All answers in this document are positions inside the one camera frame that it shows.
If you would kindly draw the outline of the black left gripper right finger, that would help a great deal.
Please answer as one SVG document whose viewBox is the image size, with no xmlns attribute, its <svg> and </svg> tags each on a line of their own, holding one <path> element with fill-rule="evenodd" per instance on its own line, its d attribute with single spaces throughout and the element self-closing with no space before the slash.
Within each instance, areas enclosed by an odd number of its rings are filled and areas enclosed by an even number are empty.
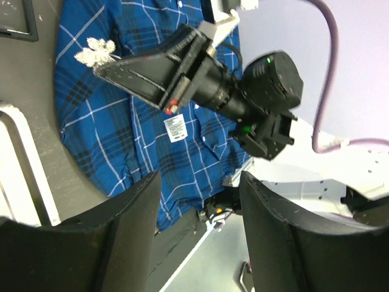
<svg viewBox="0 0 389 292">
<path fill-rule="evenodd" d="M 315 214 L 249 172 L 239 194 L 256 291 L 388 290 L 388 228 Z"/>
</svg>

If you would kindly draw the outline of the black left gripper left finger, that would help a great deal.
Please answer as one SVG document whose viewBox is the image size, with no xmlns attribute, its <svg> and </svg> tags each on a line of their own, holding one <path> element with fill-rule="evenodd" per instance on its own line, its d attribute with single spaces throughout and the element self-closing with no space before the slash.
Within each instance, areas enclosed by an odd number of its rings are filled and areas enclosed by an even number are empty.
<svg viewBox="0 0 389 292">
<path fill-rule="evenodd" d="M 2 291 L 145 291 L 161 176 L 57 226 L 1 218 Z"/>
</svg>

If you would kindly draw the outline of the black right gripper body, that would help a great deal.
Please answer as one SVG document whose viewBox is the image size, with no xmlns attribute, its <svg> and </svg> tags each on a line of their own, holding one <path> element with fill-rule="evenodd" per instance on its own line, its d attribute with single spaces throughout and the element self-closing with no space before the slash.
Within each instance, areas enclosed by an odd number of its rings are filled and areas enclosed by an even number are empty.
<svg viewBox="0 0 389 292">
<path fill-rule="evenodd" d="M 275 159 L 294 144 L 291 110 L 301 104 L 304 86 L 295 63 L 286 52 L 274 51 L 252 61 L 238 77 L 210 55 L 210 48 L 192 46 L 185 54 L 178 96 L 185 106 L 193 101 L 236 122 L 229 135 L 247 154 Z"/>
</svg>

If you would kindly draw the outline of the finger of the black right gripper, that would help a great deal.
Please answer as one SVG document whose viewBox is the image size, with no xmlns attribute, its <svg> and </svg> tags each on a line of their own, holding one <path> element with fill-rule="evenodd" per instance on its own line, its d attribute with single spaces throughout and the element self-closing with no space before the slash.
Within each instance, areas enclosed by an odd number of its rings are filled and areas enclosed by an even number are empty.
<svg viewBox="0 0 389 292">
<path fill-rule="evenodd" d="M 132 54 L 131 58 L 147 59 L 172 56 L 173 60 L 178 60 L 187 54 L 192 46 L 199 47 L 201 50 L 209 44 L 210 39 L 199 29 L 183 24 L 156 47 Z"/>
<path fill-rule="evenodd" d="M 159 110 L 185 107 L 178 96 L 184 53 L 140 54 L 96 66 L 96 77 Z"/>
</svg>

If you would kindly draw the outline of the blue plaid shirt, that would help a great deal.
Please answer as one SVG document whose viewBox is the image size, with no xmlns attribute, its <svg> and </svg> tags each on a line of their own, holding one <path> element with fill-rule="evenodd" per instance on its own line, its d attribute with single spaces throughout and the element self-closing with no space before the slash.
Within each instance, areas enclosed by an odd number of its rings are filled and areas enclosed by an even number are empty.
<svg viewBox="0 0 389 292">
<path fill-rule="evenodd" d="M 78 54 L 98 44 L 119 57 L 138 54 L 204 18 L 202 1 L 64 1 L 61 11 L 54 70 L 61 140 L 108 197 L 160 172 L 161 231 L 202 209 L 250 161 L 229 136 L 235 124 L 195 103 L 166 115 L 95 77 Z"/>
</svg>

